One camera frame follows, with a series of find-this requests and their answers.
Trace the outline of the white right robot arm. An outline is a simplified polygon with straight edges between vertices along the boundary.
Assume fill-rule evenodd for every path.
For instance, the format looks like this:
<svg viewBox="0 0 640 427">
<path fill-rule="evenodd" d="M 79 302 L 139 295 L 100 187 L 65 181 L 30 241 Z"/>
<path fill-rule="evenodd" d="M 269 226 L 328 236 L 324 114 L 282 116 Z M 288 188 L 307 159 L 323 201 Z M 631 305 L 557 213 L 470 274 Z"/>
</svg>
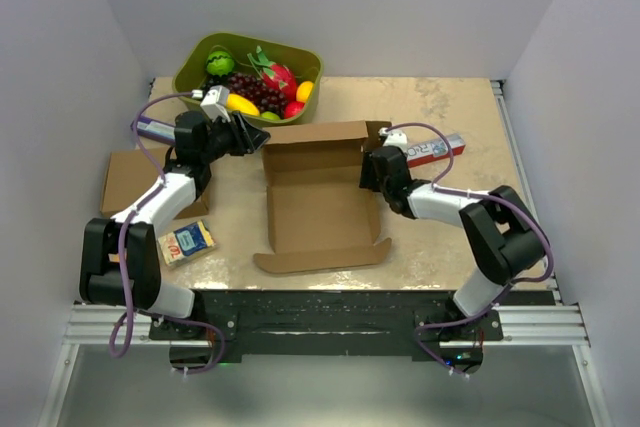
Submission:
<svg viewBox="0 0 640 427">
<path fill-rule="evenodd" d="M 462 191 L 414 179 L 400 148 L 364 154 L 360 186 L 382 194 L 389 208 L 412 220 L 438 221 L 464 230 L 476 268 L 448 301 L 438 323 L 459 340 L 481 327 L 481 318 L 536 263 L 552 261 L 550 243 L 509 186 Z"/>
</svg>

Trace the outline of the purple rectangular box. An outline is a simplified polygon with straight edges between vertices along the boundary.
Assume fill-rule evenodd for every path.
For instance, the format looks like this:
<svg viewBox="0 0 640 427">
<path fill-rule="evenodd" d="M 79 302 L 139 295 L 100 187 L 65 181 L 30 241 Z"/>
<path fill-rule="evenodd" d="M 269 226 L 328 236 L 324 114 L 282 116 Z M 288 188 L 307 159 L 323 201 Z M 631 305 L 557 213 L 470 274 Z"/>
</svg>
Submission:
<svg viewBox="0 0 640 427">
<path fill-rule="evenodd" d="M 141 116 L 131 124 L 130 128 L 140 137 L 154 140 L 165 145 L 175 144 L 175 126 L 173 124 L 161 122 L 147 116 Z"/>
</svg>

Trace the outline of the closed brown cardboard box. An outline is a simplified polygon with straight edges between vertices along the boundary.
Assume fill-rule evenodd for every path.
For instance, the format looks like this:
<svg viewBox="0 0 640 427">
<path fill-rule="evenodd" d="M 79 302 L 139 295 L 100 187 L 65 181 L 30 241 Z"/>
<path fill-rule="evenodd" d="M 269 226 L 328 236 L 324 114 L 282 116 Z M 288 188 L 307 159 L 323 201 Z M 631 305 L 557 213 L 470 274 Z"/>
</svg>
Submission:
<svg viewBox="0 0 640 427">
<path fill-rule="evenodd" d="M 164 166 L 169 147 L 151 148 L 150 154 Z M 111 217 L 131 205 L 153 185 L 158 173 L 139 149 L 112 152 L 106 168 L 100 213 Z M 183 209 L 177 219 L 204 216 L 210 212 L 210 184 L 194 203 Z"/>
</svg>

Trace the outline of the green toy lime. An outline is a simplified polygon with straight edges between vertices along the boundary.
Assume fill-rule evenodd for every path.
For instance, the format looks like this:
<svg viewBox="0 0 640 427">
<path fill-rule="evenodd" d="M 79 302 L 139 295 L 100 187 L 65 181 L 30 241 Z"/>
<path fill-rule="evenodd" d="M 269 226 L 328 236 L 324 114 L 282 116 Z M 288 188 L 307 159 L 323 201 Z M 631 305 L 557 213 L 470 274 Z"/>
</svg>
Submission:
<svg viewBox="0 0 640 427">
<path fill-rule="evenodd" d="M 281 117 L 277 115 L 275 112 L 265 111 L 261 114 L 261 117 L 267 121 L 279 122 L 281 121 Z"/>
</svg>

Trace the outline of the red white snack packet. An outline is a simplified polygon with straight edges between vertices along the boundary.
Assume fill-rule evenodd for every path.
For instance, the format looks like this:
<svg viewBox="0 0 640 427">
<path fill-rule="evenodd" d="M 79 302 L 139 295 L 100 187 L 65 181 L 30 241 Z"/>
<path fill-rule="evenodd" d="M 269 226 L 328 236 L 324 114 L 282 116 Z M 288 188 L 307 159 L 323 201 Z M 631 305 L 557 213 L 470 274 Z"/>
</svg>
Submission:
<svg viewBox="0 0 640 427">
<path fill-rule="evenodd" d="M 466 142 L 459 134 L 448 135 L 447 141 L 454 156 L 464 152 Z M 448 156 L 446 144 L 440 138 L 416 143 L 407 149 L 407 163 L 411 168 L 446 160 Z"/>
</svg>

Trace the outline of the dark purple toy grapes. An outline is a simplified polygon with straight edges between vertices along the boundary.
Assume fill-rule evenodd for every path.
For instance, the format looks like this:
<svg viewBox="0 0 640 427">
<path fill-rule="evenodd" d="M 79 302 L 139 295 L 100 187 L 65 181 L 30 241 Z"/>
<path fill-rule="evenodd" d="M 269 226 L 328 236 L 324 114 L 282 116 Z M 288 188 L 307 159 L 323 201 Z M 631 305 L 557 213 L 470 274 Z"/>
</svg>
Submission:
<svg viewBox="0 0 640 427">
<path fill-rule="evenodd" d="M 268 87 L 257 77 L 234 73 L 227 80 L 230 93 L 241 95 L 249 99 L 260 110 L 275 112 L 283 119 L 283 110 L 289 100 L 279 91 Z"/>
</svg>

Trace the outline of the red toy apple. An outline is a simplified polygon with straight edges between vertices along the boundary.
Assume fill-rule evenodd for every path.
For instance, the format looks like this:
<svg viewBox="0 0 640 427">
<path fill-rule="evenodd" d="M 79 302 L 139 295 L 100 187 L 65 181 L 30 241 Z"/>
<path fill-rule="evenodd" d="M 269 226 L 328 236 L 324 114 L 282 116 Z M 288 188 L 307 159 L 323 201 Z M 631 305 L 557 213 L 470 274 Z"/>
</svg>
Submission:
<svg viewBox="0 0 640 427">
<path fill-rule="evenodd" d="M 283 110 L 283 118 L 291 119 L 299 115 L 305 108 L 305 103 L 300 101 L 289 102 Z"/>
</svg>

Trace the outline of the pink toy dragon fruit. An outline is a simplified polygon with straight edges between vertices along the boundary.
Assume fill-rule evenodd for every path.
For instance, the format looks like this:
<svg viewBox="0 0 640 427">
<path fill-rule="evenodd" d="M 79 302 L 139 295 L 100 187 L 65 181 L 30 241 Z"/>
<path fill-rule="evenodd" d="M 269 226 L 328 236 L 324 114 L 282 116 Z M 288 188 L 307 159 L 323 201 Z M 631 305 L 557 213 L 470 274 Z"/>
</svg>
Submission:
<svg viewBox="0 0 640 427">
<path fill-rule="evenodd" d="M 288 67 L 270 60 L 260 46 L 256 47 L 254 53 L 248 53 L 247 58 L 258 77 L 268 87 L 279 91 L 290 101 L 296 100 L 298 84 Z"/>
</svg>

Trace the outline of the orange toy fruit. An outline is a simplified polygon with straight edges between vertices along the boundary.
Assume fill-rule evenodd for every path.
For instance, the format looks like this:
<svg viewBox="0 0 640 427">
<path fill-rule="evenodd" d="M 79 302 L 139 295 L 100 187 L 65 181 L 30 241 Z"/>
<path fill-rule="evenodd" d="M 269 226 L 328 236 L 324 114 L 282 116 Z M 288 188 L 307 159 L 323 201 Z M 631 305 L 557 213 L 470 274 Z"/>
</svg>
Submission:
<svg viewBox="0 0 640 427">
<path fill-rule="evenodd" d="M 311 81 L 304 81 L 300 83 L 296 90 L 296 101 L 306 103 L 313 91 L 314 83 Z"/>
</svg>

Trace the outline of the black toy grapes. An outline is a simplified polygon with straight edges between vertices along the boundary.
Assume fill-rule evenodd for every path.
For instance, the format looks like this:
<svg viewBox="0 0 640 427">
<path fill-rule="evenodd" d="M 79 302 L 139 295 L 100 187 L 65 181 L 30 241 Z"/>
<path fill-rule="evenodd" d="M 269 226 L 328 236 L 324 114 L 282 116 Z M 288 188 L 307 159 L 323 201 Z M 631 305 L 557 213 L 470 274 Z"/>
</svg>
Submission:
<svg viewBox="0 0 640 427">
<path fill-rule="evenodd" d="M 208 92 L 211 88 L 218 86 L 218 85 L 223 85 L 224 84 L 224 78 L 220 77 L 220 76 L 208 76 L 207 79 L 203 82 L 203 84 L 201 85 L 200 89 L 203 92 Z"/>
</svg>

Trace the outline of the green toy melon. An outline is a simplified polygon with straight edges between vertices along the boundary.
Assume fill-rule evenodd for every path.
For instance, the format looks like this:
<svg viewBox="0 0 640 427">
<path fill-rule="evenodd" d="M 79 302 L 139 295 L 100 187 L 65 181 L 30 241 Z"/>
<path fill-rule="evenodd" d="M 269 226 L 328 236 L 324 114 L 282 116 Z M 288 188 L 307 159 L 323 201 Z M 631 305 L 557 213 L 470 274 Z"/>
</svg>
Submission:
<svg viewBox="0 0 640 427">
<path fill-rule="evenodd" d="M 224 50 L 212 51 L 205 63 L 205 70 L 211 76 L 227 76 L 235 68 L 234 58 Z"/>
</svg>

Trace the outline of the olive green plastic bin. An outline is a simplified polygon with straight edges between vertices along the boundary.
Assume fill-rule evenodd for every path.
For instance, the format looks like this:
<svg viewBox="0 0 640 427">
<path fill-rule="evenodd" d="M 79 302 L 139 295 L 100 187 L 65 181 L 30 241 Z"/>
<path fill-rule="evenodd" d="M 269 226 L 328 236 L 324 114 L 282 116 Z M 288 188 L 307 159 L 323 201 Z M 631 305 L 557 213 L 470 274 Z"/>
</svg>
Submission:
<svg viewBox="0 0 640 427">
<path fill-rule="evenodd" d="M 227 80 L 234 73 L 244 73 L 260 79 L 247 58 L 248 53 L 254 53 L 260 46 L 266 56 L 281 65 L 288 67 L 294 74 L 297 84 L 304 81 L 314 83 L 314 88 L 309 100 L 305 103 L 304 110 L 294 118 L 281 119 L 279 122 L 267 121 L 261 116 L 249 116 L 252 123 L 260 126 L 284 126 L 301 124 L 311 121 L 319 102 L 320 80 L 323 74 L 323 62 L 315 53 L 278 44 L 271 41 L 247 37 L 229 32 L 218 32 L 204 37 L 192 49 L 182 67 L 174 75 L 172 87 L 175 92 L 187 92 L 200 89 L 209 75 L 205 70 L 208 55 L 215 50 L 228 52 L 235 60 L 235 68 L 232 73 L 223 76 L 224 86 L 227 88 Z"/>
</svg>

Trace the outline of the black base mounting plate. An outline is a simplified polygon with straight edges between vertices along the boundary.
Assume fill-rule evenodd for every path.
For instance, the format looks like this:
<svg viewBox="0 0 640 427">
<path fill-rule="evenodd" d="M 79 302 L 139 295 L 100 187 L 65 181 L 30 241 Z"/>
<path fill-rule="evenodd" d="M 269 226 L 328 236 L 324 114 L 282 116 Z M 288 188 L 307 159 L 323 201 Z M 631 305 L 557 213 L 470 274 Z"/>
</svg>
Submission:
<svg viewBox="0 0 640 427">
<path fill-rule="evenodd" d="M 510 307 L 549 307 L 549 292 L 516 291 L 480 319 L 456 324 L 448 291 L 206 290 L 196 323 L 136 314 L 137 340 L 169 345 L 173 367 L 210 358 L 239 363 L 248 356 L 409 357 L 444 361 L 470 373 L 482 349 L 508 336 Z"/>
</svg>

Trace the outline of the aluminium frame rail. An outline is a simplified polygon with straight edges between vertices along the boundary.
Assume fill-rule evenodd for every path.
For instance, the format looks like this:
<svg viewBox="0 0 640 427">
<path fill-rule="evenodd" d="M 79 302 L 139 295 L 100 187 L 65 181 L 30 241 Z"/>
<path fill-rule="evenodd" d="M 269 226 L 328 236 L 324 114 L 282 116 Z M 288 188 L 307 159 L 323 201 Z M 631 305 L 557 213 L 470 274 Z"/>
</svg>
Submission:
<svg viewBox="0 0 640 427">
<path fill-rule="evenodd" d="M 502 306 L 497 308 L 503 341 L 517 346 L 589 346 L 577 305 Z"/>
</svg>

